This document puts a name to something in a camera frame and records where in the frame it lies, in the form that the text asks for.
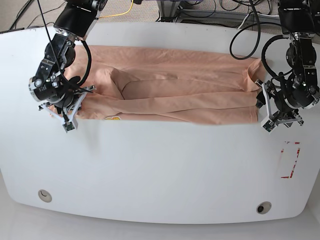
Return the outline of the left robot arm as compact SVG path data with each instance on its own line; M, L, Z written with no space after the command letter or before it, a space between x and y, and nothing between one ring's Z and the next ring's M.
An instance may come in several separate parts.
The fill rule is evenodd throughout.
M278 15L282 34L267 41L261 60L280 90L273 93L276 107L288 113L295 109L310 109L320 100L316 69L317 53L312 38L320 32L320 2L318 0L279 0ZM269 45L277 40L290 39L286 61L291 67L288 77L275 73L266 62Z

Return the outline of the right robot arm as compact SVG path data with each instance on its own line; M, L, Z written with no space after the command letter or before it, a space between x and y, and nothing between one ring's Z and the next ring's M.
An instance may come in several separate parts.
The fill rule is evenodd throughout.
M30 94L37 102L47 101L48 106L55 106L61 112L91 91L82 87L92 66L92 55L86 39L106 4L107 0L66 2L64 10L53 25L56 34L49 38L44 58L35 76L29 80ZM76 58L76 41L82 43L87 53L87 66L84 76L67 79L65 70Z

